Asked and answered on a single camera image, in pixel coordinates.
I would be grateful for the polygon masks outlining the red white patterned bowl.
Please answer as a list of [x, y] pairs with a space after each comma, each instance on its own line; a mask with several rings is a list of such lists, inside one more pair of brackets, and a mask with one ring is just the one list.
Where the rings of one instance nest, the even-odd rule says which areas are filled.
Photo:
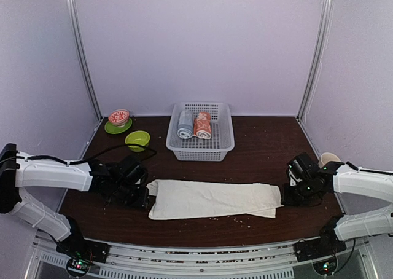
[[126, 109], [118, 109], [113, 111], [109, 117], [108, 121], [116, 126], [123, 126], [130, 118], [130, 112]]

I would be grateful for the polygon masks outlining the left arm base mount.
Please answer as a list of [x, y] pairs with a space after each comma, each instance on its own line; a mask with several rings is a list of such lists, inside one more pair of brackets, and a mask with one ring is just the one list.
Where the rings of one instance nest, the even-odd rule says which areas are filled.
[[77, 222], [71, 217], [67, 217], [67, 220], [71, 234], [63, 241], [54, 240], [56, 251], [69, 257], [65, 268], [71, 278], [80, 278], [90, 271], [95, 262], [106, 262], [110, 246], [85, 239]]

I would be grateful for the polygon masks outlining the green plastic plate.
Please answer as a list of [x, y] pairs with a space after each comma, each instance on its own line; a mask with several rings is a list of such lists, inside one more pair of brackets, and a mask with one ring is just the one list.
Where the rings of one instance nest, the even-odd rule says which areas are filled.
[[119, 127], [107, 121], [104, 126], [104, 130], [106, 133], [110, 135], [118, 135], [129, 130], [132, 126], [132, 123], [133, 123], [132, 119], [129, 118], [128, 121], [125, 123], [125, 125]]

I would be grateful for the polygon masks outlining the cream white towel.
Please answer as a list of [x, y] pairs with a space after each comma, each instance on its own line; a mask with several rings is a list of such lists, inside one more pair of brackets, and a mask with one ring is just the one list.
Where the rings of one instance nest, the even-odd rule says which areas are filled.
[[147, 185], [155, 197], [149, 218], [153, 220], [216, 218], [249, 214], [275, 218], [282, 207], [278, 186], [228, 184], [156, 179]]

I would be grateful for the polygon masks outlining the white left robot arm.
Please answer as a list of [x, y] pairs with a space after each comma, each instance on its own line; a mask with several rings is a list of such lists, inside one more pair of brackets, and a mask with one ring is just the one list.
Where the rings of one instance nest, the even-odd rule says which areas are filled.
[[57, 244], [82, 257], [88, 252], [77, 222], [38, 201], [27, 187], [52, 187], [98, 193], [131, 208], [146, 208], [148, 172], [133, 155], [120, 162], [103, 163], [99, 155], [85, 160], [62, 160], [29, 155], [6, 144], [1, 151], [1, 213], [26, 221], [49, 234]]

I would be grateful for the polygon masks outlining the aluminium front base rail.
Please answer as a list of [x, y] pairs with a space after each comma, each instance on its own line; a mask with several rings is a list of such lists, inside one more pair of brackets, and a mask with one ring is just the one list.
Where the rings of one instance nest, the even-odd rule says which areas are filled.
[[68, 264], [52, 239], [38, 232], [23, 278], [379, 278], [365, 238], [344, 251], [299, 261], [294, 241], [220, 248], [141, 246], [93, 240], [99, 256], [87, 273]]

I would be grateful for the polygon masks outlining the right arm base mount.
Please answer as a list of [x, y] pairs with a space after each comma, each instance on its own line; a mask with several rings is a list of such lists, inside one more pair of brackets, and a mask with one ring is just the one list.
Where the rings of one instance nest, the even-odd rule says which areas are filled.
[[319, 231], [319, 237], [311, 240], [301, 239], [294, 244], [298, 262], [313, 261], [314, 271], [322, 276], [333, 275], [338, 270], [337, 254], [347, 249], [340, 241], [335, 228], [342, 216], [334, 216]]

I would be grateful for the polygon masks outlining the right aluminium frame post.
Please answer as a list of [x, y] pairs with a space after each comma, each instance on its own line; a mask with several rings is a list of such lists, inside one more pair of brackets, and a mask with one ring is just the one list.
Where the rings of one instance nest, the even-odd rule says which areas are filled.
[[332, 9], [333, 9], [333, 0], [323, 0], [319, 29], [317, 32], [313, 58], [311, 60], [311, 66], [306, 81], [305, 91], [303, 93], [302, 102], [297, 115], [297, 120], [300, 123], [305, 121], [308, 108], [311, 105], [311, 101], [313, 98], [314, 89], [317, 84], [317, 78], [322, 63], [322, 56], [329, 35]]

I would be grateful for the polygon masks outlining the green plastic bowl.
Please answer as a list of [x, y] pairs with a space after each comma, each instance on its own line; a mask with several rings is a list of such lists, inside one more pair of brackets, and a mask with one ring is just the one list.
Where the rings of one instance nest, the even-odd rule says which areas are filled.
[[125, 144], [133, 152], [143, 152], [150, 143], [150, 134], [144, 130], [137, 130], [128, 134]]

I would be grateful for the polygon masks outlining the white perforated plastic basket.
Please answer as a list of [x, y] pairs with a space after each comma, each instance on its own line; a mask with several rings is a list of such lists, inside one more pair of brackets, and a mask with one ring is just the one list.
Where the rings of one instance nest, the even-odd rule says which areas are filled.
[[[206, 111], [211, 115], [212, 137], [182, 139], [177, 135], [180, 114], [189, 110], [194, 116]], [[226, 103], [176, 103], [169, 122], [166, 147], [180, 161], [220, 162], [235, 147], [232, 117]]]

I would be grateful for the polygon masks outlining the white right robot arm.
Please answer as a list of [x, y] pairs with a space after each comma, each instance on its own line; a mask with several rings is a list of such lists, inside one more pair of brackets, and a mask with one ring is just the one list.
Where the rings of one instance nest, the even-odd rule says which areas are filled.
[[351, 162], [329, 161], [324, 166], [305, 152], [287, 163], [289, 182], [284, 185], [282, 204], [311, 207], [327, 193], [355, 194], [376, 198], [389, 205], [378, 210], [331, 218], [315, 241], [315, 250], [328, 255], [343, 242], [353, 238], [392, 235], [392, 172], [368, 170]]

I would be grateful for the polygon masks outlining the left aluminium frame post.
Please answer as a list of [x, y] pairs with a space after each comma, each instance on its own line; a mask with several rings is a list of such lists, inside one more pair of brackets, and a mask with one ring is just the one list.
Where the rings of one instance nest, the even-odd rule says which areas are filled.
[[74, 42], [76, 45], [77, 59], [79, 61], [79, 66], [82, 72], [84, 84], [87, 88], [88, 98], [90, 100], [96, 119], [98, 121], [101, 121], [103, 119], [103, 115], [99, 107], [98, 99], [90, 75], [90, 70], [88, 68], [87, 56], [85, 54], [82, 33], [80, 31], [76, 0], [66, 0], [66, 3], [69, 11], [69, 17], [71, 20]]

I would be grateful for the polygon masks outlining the cream patterned cup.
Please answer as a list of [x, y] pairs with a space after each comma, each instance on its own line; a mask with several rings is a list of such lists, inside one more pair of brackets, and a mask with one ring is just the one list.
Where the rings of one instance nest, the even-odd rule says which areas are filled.
[[333, 153], [330, 152], [322, 153], [319, 158], [319, 167], [322, 168], [329, 162], [341, 162], [341, 160], [337, 155]]

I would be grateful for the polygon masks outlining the orange bunny pattern towel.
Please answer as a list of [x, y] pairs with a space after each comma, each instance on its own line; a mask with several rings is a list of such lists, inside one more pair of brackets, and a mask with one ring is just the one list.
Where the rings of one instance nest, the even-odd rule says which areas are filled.
[[199, 139], [210, 140], [212, 137], [211, 115], [206, 111], [198, 113], [194, 120], [193, 135]]

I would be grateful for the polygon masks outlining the rolled light blue towel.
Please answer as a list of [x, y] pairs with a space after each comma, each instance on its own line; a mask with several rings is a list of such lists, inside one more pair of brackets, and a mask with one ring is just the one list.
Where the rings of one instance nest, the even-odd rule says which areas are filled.
[[185, 109], [179, 114], [177, 135], [180, 139], [187, 140], [193, 137], [194, 116], [191, 111]]

